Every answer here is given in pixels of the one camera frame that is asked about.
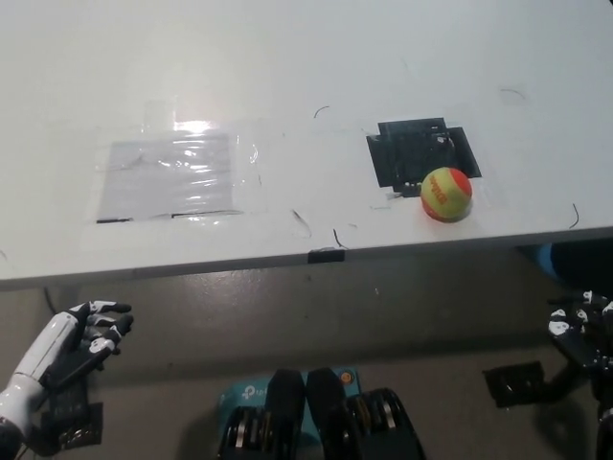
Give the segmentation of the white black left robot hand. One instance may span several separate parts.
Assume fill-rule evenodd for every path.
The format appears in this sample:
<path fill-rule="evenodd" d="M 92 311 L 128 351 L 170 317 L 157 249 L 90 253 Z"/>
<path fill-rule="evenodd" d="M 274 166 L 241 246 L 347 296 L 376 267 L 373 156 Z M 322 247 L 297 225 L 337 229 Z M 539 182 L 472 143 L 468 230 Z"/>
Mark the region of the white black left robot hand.
<path fill-rule="evenodd" d="M 37 381 L 48 391 L 60 391 L 101 370 L 119 353 L 131 331 L 132 307 L 112 301 L 89 301 L 62 310 L 49 321 L 23 356 L 15 372 Z"/>

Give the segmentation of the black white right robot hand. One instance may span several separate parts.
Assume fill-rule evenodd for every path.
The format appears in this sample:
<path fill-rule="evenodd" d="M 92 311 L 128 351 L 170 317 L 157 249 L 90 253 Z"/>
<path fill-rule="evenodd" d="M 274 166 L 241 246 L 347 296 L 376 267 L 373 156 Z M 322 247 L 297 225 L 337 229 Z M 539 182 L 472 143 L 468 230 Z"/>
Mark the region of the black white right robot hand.
<path fill-rule="evenodd" d="M 576 291 L 548 304 L 548 334 L 572 363 L 590 375 L 612 377 L 612 300 L 593 290 Z"/>

